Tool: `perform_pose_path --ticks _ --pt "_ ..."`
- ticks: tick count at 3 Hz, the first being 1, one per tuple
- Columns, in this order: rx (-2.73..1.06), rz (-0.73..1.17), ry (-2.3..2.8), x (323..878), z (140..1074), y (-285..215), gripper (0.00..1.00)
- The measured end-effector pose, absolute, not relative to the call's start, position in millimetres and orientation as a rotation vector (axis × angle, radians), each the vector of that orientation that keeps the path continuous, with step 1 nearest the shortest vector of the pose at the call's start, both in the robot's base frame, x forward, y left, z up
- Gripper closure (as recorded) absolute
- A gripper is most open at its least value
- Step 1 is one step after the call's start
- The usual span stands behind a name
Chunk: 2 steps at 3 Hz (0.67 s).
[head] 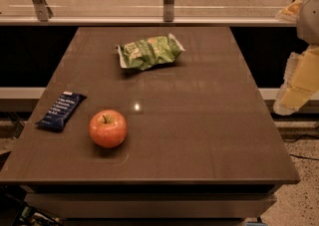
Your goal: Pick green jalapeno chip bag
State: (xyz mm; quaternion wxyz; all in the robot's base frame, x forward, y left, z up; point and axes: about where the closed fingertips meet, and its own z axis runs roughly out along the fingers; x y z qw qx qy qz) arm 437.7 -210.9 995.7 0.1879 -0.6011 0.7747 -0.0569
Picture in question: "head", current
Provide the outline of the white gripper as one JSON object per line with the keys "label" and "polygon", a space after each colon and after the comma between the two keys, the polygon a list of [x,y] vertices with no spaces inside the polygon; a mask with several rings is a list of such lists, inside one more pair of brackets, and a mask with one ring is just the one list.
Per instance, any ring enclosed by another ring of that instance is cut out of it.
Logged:
{"label": "white gripper", "polygon": [[[294,0],[279,10],[275,18],[297,21],[298,38],[308,44],[319,44],[319,0]],[[302,54],[292,52],[283,80],[273,110],[280,115],[291,115],[319,91],[319,47],[309,46]]]}

